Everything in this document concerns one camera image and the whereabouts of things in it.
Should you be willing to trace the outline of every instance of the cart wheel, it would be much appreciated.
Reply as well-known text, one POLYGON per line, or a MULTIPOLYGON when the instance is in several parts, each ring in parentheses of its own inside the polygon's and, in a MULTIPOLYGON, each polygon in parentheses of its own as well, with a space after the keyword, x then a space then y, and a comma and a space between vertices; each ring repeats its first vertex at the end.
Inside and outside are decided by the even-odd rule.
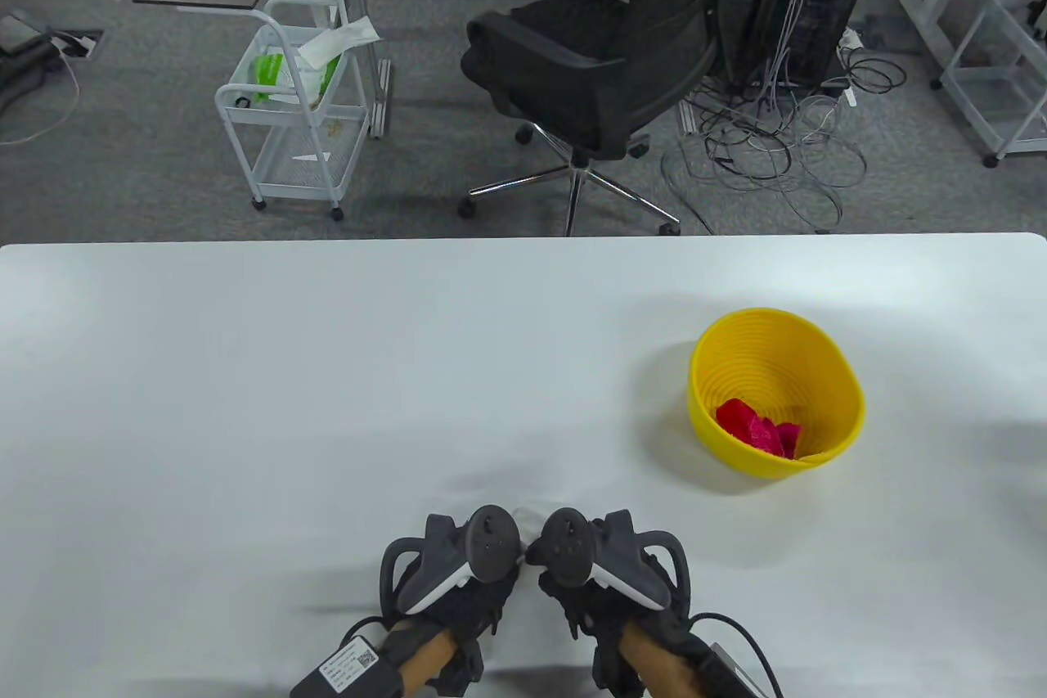
POLYGON ((464 200, 459 202, 459 217, 460 219, 471 219, 476 215, 476 203, 472 201, 470 197, 465 197, 464 200))

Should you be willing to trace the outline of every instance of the white wire rack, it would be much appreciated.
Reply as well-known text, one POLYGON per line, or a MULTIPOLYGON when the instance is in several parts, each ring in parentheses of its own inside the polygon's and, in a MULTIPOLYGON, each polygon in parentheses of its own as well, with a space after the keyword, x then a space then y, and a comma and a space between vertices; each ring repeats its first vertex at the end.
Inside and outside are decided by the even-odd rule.
POLYGON ((1013 152, 1047 152, 1047 48, 1037 40, 1026 0, 987 0, 931 89, 942 89, 988 145, 985 166, 995 170, 1013 152), (983 24, 1009 46, 1000 65, 965 66, 983 24))
POLYGON ((269 0, 262 9, 180 7, 192 14, 250 17, 262 22, 250 46, 227 84, 215 93, 229 141, 251 189, 251 204, 266 208, 266 198, 300 198, 329 201, 331 216, 342 220, 340 201, 346 196, 370 127, 366 93, 354 51, 341 54, 326 91, 314 106, 295 62, 298 47, 324 29, 349 24, 346 0, 269 0), (314 27, 292 27, 276 21, 277 9, 307 7, 314 27), (291 86, 259 85, 254 62, 270 47, 283 50, 291 86), (344 74, 351 73, 351 106, 335 106, 334 95, 344 74), (272 99, 293 96, 294 103, 272 99), (237 126, 269 126, 262 151, 252 163, 237 126))

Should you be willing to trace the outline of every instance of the chrome chair leg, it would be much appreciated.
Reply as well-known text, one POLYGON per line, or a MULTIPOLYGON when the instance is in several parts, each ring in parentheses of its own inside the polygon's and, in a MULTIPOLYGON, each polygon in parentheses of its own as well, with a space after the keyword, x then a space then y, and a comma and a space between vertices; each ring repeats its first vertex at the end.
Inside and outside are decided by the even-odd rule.
POLYGON ((680 233, 680 219, 677 219, 677 217, 669 215, 669 212, 663 210, 662 207, 659 207, 658 204, 653 204, 651 203, 651 201, 645 200, 643 197, 640 196, 640 194, 637 194, 636 190, 626 188, 624 185, 619 185, 618 182, 614 181, 614 179, 605 178, 604 175, 600 174, 600 172, 598 171, 591 170, 588 172, 588 175, 593 179, 593 182, 595 182, 599 186, 603 186, 603 188, 610 190, 610 193, 612 193, 617 197, 627 198, 627 200, 632 201, 633 204, 639 204, 640 207, 643 207, 645 210, 647 210, 647 212, 651 212, 654 216, 659 216, 660 219, 665 220, 666 223, 669 223, 670 227, 676 229, 674 233, 676 234, 680 233))
MULTIPOLYGON (((581 196, 582 186, 585 184, 586 179, 592 179, 601 188, 606 188, 610 190, 615 196, 625 198, 625 200, 631 201, 632 204, 638 204, 643 207, 652 216, 658 216, 659 219, 664 220, 665 223, 659 227, 659 234, 680 234, 681 226, 680 219, 675 216, 671 216, 670 212, 666 212, 658 204, 651 203, 651 201, 645 200, 640 194, 634 193, 632 189, 626 188, 624 185, 619 185, 618 182, 612 181, 612 179, 605 178, 604 175, 600 174, 598 171, 592 170, 588 166, 588 160, 584 159, 584 156, 579 156, 575 158, 572 149, 569 144, 564 144, 559 138, 554 137, 552 133, 547 132, 545 129, 541 129, 539 126, 535 126, 534 122, 528 122, 522 129, 527 130, 530 126, 534 129, 534 132, 538 136, 542 137, 547 143, 553 149, 553 152, 557 156, 563 159, 563 163, 559 166, 554 166, 552 170, 545 170, 538 172, 537 175, 527 175, 524 178, 512 178, 504 179, 502 182, 493 182, 491 185, 485 185, 481 188, 473 188, 469 190, 467 197, 463 198, 459 204, 458 212, 463 219, 472 219, 476 215, 476 203, 475 200, 478 197, 487 197, 489 194, 497 194, 500 190, 509 190, 513 188, 520 188, 520 186, 535 185, 538 182, 549 182, 553 179, 564 177, 564 175, 571 175, 571 201, 567 203, 567 216, 564 223, 565 237, 570 238, 574 233, 575 219, 578 216, 578 203, 579 197, 581 196)), ((522 136, 518 134, 516 141, 520 144, 528 144, 531 140, 530 133, 524 133, 522 136)), ((648 145, 650 141, 646 137, 636 137, 636 145, 648 145)))
POLYGON ((570 238, 575 230, 575 216, 578 215, 578 198, 582 193, 582 185, 588 177, 588 172, 584 170, 571 171, 571 201, 567 204, 567 223, 563 229, 563 237, 570 238))
POLYGON ((469 190, 469 198, 486 197, 488 194, 497 194, 498 190, 509 190, 511 188, 520 188, 524 185, 534 185, 535 182, 545 182, 549 179, 557 179, 560 175, 564 175, 565 172, 571 170, 567 164, 562 164, 562 166, 553 167, 552 170, 539 171, 537 175, 528 175, 526 178, 512 178, 503 179, 502 182, 493 182, 491 185, 485 185, 483 188, 473 188, 469 190))
POLYGON ((528 122, 528 125, 534 129, 534 133, 537 133, 538 136, 545 139, 545 144, 553 148, 553 152, 556 153, 557 156, 564 159, 564 162, 566 163, 571 162, 571 148, 569 148, 567 144, 564 144, 559 138, 551 136, 551 134, 545 129, 542 129, 541 126, 535 126, 534 122, 528 122))

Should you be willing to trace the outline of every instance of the red cloth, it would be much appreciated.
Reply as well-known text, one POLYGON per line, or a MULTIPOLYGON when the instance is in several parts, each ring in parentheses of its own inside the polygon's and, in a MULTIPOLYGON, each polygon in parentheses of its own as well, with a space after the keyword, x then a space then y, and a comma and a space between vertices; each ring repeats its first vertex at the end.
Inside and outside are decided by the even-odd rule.
POLYGON ((792 422, 776 426, 773 420, 761 418, 740 399, 730 399, 723 403, 716 410, 716 421, 720 428, 750 447, 778 455, 779 458, 796 458, 800 426, 792 422))

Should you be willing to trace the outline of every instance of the hand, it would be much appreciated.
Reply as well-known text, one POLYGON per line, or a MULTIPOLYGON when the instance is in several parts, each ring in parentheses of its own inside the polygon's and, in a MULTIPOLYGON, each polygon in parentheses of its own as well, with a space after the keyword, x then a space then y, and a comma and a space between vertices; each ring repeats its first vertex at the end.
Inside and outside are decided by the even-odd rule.
POLYGON ((593 680, 599 689, 610 691, 615 698, 640 698, 645 690, 636 669, 619 652, 626 625, 636 623, 655 644, 669 651, 687 649, 692 640, 687 623, 689 599, 680 596, 676 586, 654 557, 643 551, 641 555, 672 592, 673 602, 663 611, 644 608, 616 589, 600 587, 595 581, 574 588, 558 583, 548 571, 538 579, 541 590, 563 607, 572 636, 577 639, 581 630, 596 638, 593 680))
MULTIPOLYGON (((400 586, 418 570, 418 560, 408 564, 400 579, 400 586)), ((397 668, 405 663, 427 643, 449 630, 458 647, 454 656, 440 674, 429 681, 441 696, 463 696, 470 683, 480 681, 484 673, 484 659, 476 638, 491 628, 497 632, 498 622, 506 601, 512 593, 519 566, 509 575, 489 584, 476 580, 465 586, 454 587, 444 596, 414 616, 385 620, 392 628, 382 645, 386 658, 397 668)))
POLYGON ((517 565, 508 576, 494 583, 483 584, 473 579, 465 586, 449 590, 418 615, 450 630, 454 643, 460 647, 474 643, 488 628, 491 628, 492 634, 497 632, 506 601, 509 600, 519 575, 520 568, 517 565))

